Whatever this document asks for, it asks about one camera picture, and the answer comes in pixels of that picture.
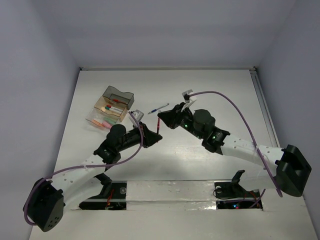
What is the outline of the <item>long red pen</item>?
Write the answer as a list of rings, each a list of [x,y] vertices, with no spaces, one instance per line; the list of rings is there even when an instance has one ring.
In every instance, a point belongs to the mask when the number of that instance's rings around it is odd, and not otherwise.
[[[160,133],[160,118],[157,119],[157,127],[156,127],[156,133],[159,134]]]

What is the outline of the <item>green highlighter marker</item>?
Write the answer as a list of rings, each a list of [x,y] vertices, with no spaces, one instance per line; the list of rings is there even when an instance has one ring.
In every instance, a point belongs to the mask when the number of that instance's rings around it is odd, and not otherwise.
[[[104,117],[103,120],[108,122],[108,123],[110,123],[110,124],[112,124],[112,125],[117,123],[117,120],[114,120],[114,119],[111,119],[111,118],[107,118],[107,117]]]

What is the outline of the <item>teal capped white pen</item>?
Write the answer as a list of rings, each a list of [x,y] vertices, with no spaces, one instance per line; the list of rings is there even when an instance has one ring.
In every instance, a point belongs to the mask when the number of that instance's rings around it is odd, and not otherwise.
[[[122,112],[121,109],[114,108],[114,107],[109,107],[109,106],[105,106],[105,109],[106,109],[106,110],[109,110],[109,111],[113,111],[113,112],[118,112],[118,113],[121,113],[121,112]]]

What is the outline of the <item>pink highlighter marker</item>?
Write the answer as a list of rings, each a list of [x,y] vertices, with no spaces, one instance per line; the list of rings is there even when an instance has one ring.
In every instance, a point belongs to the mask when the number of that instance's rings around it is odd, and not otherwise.
[[[101,124],[104,128],[107,128],[107,129],[110,129],[113,126],[112,124],[110,124],[106,121],[103,121]]]

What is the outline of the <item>orange highlighter marker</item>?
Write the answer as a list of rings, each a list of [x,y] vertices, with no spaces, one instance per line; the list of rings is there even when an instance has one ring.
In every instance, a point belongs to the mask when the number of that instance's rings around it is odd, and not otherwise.
[[[95,124],[96,126],[98,126],[98,127],[104,127],[104,125],[103,124],[101,124],[100,122],[98,122],[98,121],[96,121],[95,119],[93,119],[92,121],[91,121],[93,124]]]

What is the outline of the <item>red gel pen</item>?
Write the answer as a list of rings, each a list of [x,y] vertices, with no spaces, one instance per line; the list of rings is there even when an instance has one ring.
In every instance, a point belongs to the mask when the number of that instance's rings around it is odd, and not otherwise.
[[[121,101],[121,100],[118,100],[118,99],[115,99],[115,98],[111,99],[111,101],[113,101],[113,102],[115,102],[115,103],[120,103],[120,104],[125,104],[125,105],[127,105],[127,102]]]

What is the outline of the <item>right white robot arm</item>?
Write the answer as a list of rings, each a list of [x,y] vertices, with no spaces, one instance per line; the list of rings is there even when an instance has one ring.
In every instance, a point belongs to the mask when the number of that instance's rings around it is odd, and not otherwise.
[[[216,127],[216,120],[208,110],[191,111],[184,103],[157,116],[168,128],[182,127],[200,139],[201,145],[211,153],[261,166],[256,177],[248,176],[243,169],[235,173],[230,181],[230,190],[235,196],[256,189],[276,188],[293,197],[303,195],[312,168],[298,147],[290,144],[285,148],[255,146],[252,141]]]

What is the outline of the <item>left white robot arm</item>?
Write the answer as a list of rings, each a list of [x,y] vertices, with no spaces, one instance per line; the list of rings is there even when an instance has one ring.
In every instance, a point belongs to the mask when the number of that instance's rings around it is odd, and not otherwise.
[[[107,197],[112,180],[105,172],[124,163],[121,152],[134,146],[151,147],[162,138],[142,122],[130,131],[121,124],[112,126],[106,139],[81,164],[63,168],[35,182],[22,209],[25,221],[48,232],[61,221],[64,213],[76,209],[83,201],[95,196]]]

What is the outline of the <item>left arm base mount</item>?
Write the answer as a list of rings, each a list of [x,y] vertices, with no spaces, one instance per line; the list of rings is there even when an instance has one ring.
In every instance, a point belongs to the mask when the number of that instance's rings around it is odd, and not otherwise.
[[[123,211],[127,209],[127,182],[112,181],[104,173],[95,177],[99,180],[101,191],[79,204],[81,210]]]

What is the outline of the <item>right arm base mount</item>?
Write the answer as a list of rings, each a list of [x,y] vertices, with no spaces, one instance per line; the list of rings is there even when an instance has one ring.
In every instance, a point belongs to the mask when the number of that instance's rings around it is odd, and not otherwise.
[[[230,181],[214,183],[212,195],[218,210],[263,209],[260,192],[247,191],[239,185],[245,170],[238,170]]]

